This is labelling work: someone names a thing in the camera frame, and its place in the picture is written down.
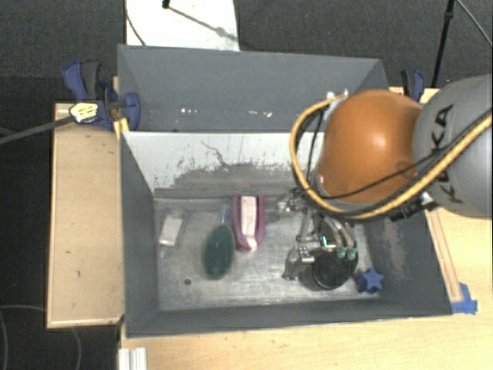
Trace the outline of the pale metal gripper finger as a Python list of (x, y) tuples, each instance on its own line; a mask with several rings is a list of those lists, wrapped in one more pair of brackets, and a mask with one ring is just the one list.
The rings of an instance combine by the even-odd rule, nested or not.
[(300, 257), (297, 261), (297, 279), (301, 284), (312, 284), (314, 257)]
[(299, 280), (306, 264), (304, 263), (310, 257), (306, 246), (293, 246), (284, 262), (283, 278), (285, 280)]

